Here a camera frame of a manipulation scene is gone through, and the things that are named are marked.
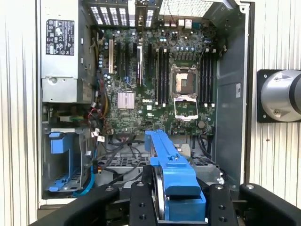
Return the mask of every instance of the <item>corrugated metal wall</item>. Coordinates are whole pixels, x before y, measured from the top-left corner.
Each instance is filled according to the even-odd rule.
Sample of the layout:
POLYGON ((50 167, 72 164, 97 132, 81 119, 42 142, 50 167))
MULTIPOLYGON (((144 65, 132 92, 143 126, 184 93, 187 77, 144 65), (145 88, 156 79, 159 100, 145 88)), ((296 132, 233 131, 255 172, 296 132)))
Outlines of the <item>corrugated metal wall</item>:
POLYGON ((256 122, 256 72, 300 69, 301 1, 257 0, 255 5, 253 124, 250 181, 301 208, 301 126, 256 122))
POLYGON ((0 0, 0 225, 36 219, 36 2, 0 0))

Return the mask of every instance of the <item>screw hole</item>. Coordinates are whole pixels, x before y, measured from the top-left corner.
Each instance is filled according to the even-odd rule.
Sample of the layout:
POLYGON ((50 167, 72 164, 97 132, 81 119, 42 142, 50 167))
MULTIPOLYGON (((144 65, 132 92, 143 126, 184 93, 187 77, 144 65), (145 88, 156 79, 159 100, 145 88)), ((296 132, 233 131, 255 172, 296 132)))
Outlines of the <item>screw hole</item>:
POLYGON ((146 220, 146 215, 145 214, 142 214, 139 216, 140 220, 146 220))
POLYGON ((219 208, 220 210, 225 210, 225 209, 226 209, 226 207, 223 206, 223 205, 219 205, 218 208, 219 208))
POLYGON ((220 220, 221 222, 224 222, 224 223, 226 223, 226 222, 228 221, 228 220, 227 220, 226 218, 224 218, 224 217, 220 217, 219 220, 220 220))

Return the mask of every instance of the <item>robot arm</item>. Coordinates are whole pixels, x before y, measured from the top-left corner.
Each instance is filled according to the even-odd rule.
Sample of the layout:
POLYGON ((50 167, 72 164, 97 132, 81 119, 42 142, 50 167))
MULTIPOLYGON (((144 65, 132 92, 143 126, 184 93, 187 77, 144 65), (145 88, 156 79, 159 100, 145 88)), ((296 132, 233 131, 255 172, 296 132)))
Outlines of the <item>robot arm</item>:
POLYGON ((104 185, 32 226, 301 226, 301 210, 259 185, 208 186, 161 130, 145 132, 150 165, 119 191, 104 185))

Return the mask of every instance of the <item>blue cable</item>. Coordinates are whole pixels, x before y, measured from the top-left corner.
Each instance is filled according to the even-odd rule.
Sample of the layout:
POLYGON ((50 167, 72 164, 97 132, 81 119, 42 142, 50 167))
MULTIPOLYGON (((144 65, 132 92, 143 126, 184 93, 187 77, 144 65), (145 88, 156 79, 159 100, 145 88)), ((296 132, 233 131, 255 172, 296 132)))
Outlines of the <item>blue cable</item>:
MULTIPOLYGON (((97 149, 95 149, 95 152, 94 152, 94 157, 96 157, 96 156, 97 156, 97 149)), ((73 196, 79 197, 79 196, 87 194, 91 190, 94 182, 95 182, 95 174, 93 173, 93 166, 91 166, 91 179, 90 179, 88 186, 81 193, 73 192, 73 196)))

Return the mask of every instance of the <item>power supply label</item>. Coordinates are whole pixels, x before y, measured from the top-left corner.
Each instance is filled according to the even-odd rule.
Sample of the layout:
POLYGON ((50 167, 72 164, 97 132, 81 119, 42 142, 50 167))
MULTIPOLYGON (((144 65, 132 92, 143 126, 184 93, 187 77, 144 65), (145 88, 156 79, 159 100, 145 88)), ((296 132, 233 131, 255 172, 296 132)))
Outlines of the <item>power supply label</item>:
POLYGON ((46 26, 46 54, 74 56, 74 21, 49 19, 46 26))

